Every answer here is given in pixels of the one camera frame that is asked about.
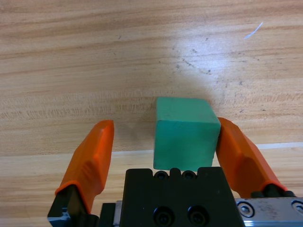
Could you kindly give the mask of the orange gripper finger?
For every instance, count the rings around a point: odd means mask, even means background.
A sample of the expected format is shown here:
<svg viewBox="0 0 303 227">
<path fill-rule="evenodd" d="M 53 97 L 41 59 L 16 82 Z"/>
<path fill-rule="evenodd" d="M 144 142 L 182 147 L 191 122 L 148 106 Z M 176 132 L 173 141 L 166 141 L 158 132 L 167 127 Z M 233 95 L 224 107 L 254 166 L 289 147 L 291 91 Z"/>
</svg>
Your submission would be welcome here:
<svg viewBox="0 0 303 227">
<path fill-rule="evenodd" d="M 48 213 L 53 227 L 98 227 L 91 213 L 105 188 L 114 140 L 114 122 L 98 122 L 76 148 Z"/>
<path fill-rule="evenodd" d="M 241 198 L 295 197 L 280 183 L 258 147 L 232 121 L 219 118 L 216 146 L 220 166 L 230 188 Z"/>
</svg>

